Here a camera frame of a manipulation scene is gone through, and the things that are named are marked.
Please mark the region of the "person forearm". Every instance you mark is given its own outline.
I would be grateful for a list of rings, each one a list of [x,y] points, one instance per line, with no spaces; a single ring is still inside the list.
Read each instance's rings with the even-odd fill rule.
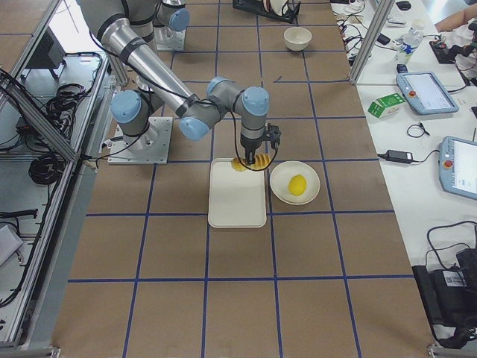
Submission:
[[[466,25],[471,19],[476,18],[476,4],[460,10],[435,24],[438,32],[449,32]]]

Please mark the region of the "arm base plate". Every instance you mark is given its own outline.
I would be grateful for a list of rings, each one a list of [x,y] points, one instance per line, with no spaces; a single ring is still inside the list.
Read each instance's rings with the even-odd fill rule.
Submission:
[[[173,128],[171,117],[151,116],[149,128],[139,138],[125,136],[116,125],[115,136],[120,139],[110,140],[107,148],[110,155],[107,162],[113,165],[149,165],[168,162],[168,152]]]
[[[183,51],[186,30],[173,31],[170,28],[154,28],[154,39],[158,52]]]

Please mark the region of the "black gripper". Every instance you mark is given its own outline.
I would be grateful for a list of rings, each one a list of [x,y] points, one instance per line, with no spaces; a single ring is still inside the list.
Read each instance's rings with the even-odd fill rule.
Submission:
[[[246,166],[251,165],[251,161],[256,155],[256,150],[262,146],[262,143],[267,141],[267,138],[262,135],[259,138],[249,138],[245,135],[240,136],[240,143],[244,149],[244,162]]]

